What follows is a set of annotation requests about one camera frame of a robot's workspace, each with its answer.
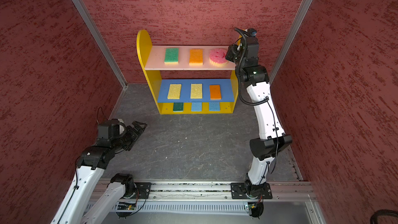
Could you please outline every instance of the red wall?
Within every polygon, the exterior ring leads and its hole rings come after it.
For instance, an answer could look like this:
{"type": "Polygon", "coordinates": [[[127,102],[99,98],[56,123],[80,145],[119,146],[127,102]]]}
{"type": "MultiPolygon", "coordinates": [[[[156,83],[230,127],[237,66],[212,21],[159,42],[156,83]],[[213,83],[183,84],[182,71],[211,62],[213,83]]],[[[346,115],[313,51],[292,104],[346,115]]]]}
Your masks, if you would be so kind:
{"type": "Polygon", "coordinates": [[[398,0],[314,0],[272,84],[327,223],[398,210],[397,58],[398,0]]]}
{"type": "MultiPolygon", "coordinates": [[[[260,62],[272,68],[301,0],[83,0],[128,82],[146,82],[136,38],[154,45],[230,45],[233,27],[258,31],[260,62]]],[[[229,78],[226,72],[163,72],[163,78],[229,78]]]]}
{"type": "Polygon", "coordinates": [[[50,223],[121,86],[71,0],[0,0],[2,223],[50,223]]]}

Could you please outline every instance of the yellow sponge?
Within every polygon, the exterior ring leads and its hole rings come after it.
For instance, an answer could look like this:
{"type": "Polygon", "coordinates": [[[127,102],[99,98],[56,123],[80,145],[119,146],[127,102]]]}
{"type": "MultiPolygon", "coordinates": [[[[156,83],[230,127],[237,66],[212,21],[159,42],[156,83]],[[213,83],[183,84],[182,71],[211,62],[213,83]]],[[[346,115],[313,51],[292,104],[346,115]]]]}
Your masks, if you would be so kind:
{"type": "Polygon", "coordinates": [[[191,84],[191,99],[201,99],[202,95],[202,84],[191,84]]]}
{"type": "Polygon", "coordinates": [[[191,49],[189,51],[189,64],[190,65],[203,65],[203,50],[202,49],[191,49]]]}
{"type": "Polygon", "coordinates": [[[167,99],[180,99],[181,84],[170,84],[167,99]]]}

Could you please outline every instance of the pink scalloped sponge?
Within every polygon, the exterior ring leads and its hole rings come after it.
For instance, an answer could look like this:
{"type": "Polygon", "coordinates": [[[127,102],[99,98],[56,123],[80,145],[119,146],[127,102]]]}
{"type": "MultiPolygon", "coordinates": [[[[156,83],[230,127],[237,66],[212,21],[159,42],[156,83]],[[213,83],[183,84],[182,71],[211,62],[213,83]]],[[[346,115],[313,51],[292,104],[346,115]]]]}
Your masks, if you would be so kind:
{"type": "Polygon", "coordinates": [[[224,67],[228,61],[225,59],[226,50],[222,48],[215,48],[210,51],[209,61],[211,65],[217,67],[224,67]]]}

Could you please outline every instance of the yellow shelf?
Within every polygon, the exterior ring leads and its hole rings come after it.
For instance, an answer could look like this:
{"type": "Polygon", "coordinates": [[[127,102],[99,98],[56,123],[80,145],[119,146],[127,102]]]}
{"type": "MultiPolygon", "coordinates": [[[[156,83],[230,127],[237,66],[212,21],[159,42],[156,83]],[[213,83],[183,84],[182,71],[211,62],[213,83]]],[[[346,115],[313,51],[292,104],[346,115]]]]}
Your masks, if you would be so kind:
{"type": "MultiPolygon", "coordinates": [[[[197,46],[186,46],[187,48],[195,48],[197,46]]],[[[192,103],[184,103],[183,112],[173,112],[173,103],[159,103],[159,91],[162,84],[162,76],[160,70],[147,70],[145,66],[148,63],[152,50],[152,41],[149,37],[149,33],[146,30],[140,30],[137,35],[137,54],[141,64],[142,71],[144,72],[145,78],[147,79],[149,88],[152,92],[153,99],[155,100],[156,106],[158,107],[160,114],[213,114],[213,113],[233,113],[236,100],[238,98],[238,80],[236,79],[235,71],[231,72],[231,85],[232,92],[234,94],[234,102],[220,102],[220,111],[210,112],[209,103],[202,103],[201,112],[191,112],[192,103]]]]}

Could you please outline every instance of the blue sponge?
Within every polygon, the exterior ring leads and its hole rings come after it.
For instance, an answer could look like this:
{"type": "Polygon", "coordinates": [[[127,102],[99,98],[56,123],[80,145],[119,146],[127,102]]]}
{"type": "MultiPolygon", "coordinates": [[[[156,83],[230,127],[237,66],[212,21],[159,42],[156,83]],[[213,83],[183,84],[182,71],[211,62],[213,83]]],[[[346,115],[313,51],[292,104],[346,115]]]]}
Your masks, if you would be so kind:
{"type": "Polygon", "coordinates": [[[192,102],[191,112],[201,112],[202,102],[192,102]]]}
{"type": "Polygon", "coordinates": [[[209,111],[210,112],[219,112],[220,111],[220,102],[209,102],[209,111]]]}

